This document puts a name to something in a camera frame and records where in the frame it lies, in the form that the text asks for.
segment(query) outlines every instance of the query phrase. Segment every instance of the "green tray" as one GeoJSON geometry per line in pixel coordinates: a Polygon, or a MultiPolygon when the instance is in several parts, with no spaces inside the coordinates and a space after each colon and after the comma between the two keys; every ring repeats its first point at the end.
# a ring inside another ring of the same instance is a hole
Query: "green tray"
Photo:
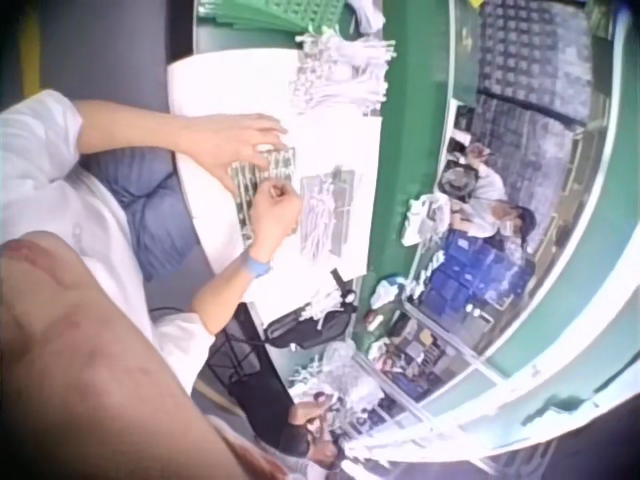
{"type": "Polygon", "coordinates": [[[237,21],[238,23],[255,25],[257,28],[261,25],[275,25],[286,30],[303,31],[306,29],[306,25],[296,23],[280,12],[266,9],[264,2],[265,0],[214,0],[205,1],[201,5],[210,6],[212,15],[225,23],[237,21]]]}
{"type": "Polygon", "coordinates": [[[323,27],[338,24],[345,0],[212,0],[201,3],[201,6],[207,5],[212,7],[211,15],[225,23],[235,18],[245,26],[281,25],[295,32],[307,29],[320,32],[323,27]]]}
{"type": "Polygon", "coordinates": [[[235,5],[230,2],[203,4],[209,6],[206,15],[203,15],[202,9],[199,9],[199,16],[213,17],[220,23],[241,23],[252,25],[254,28],[269,27],[282,28],[283,30],[301,31],[303,27],[297,25],[286,18],[275,15],[271,12],[263,12],[253,7],[244,5],[235,5]]]}

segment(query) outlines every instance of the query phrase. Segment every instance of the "hair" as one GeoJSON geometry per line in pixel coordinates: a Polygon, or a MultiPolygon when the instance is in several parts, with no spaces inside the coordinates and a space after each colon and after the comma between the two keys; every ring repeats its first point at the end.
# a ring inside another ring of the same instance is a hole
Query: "hair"
{"type": "Polygon", "coordinates": [[[288,423],[282,431],[278,450],[291,457],[305,458],[310,449],[311,442],[307,427],[288,423]]]}
{"type": "Polygon", "coordinates": [[[520,226],[520,239],[522,241],[523,248],[527,246],[529,235],[536,229],[538,220],[536,214],[530,208],[517,205],[514,207],[518,212],[518,219],[522,222],[520,226]]]}

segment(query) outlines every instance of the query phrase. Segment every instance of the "face mask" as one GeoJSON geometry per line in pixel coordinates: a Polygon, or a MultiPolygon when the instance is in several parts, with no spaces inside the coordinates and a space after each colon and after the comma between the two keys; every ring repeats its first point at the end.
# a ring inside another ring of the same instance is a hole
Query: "face mask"
{"type": "Polygon", "coordinates": [[[513,236],[514,230],[515,225],[513,220],[505,220],[504,222],[500,223],[500,233],[505,237],[513,236]]]}

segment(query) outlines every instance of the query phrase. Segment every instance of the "hand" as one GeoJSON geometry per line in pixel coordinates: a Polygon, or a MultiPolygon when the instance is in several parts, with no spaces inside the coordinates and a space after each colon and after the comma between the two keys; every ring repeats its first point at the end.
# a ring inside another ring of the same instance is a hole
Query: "hand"
{"type": "Polygon", "coordinates": [[[481,143],[473,143],[467,147],[467,161],[473,168],[478,169],[480,167],[480,164],[487,160],[490,153],[491,150],[489,150],[481,143]]]}
{"type": "Polygon", "coordinates": [[[268,263],[282,241],[295,229],[301,210],[302,201],[289,183],[262,182],[251,208],[254,233],[251,256],[268,263]]]}
{"type": "Polygon", "coordinates": [[[257,147],[270,145],[283,150],[287,147],[280,135],[285,133],[280,122],[268,115],[185,117],[176,150],[191,157],[235,196],[236,187],[229,175],[231,164],[247,162],[267,168],[268,162],[257,147]]]}

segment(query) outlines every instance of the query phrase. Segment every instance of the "blue jeans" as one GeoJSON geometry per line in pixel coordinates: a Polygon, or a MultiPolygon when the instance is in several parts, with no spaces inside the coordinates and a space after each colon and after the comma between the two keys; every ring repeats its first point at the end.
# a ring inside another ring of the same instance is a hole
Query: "blue jeans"
{"type": "Polygon", "coordinates": [[[170,152],[127,148],[82,160],[118,201],[145,281],[175,272],[199,244],[170,152]]]}

